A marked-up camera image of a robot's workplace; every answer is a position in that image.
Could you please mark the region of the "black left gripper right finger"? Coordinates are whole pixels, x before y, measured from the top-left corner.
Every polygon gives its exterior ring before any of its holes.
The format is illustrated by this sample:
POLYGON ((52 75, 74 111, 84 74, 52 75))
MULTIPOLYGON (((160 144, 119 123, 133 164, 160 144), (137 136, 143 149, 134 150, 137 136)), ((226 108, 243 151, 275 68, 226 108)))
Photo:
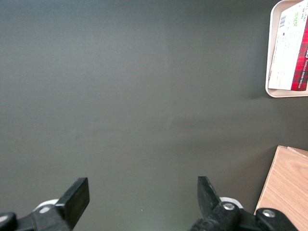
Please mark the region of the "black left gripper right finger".
POLYGON ((198 204, 203 217, 192 231, 296 231, 297 228, 281 211, 260 208, 254 214, 244 210, 233 198, 219 197, 208 177, 198 177, 198 204))

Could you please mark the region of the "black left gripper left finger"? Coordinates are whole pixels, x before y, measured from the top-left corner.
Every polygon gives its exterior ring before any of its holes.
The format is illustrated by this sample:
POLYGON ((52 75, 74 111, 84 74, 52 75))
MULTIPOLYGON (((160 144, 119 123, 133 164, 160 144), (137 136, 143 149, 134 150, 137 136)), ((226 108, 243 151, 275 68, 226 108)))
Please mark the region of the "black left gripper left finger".
POLYGON ((88 178, 78 178, 56 200, 38 205, 18 218, 14 212, 0 214, 2 231, 72 231, 90 202, 88 178))

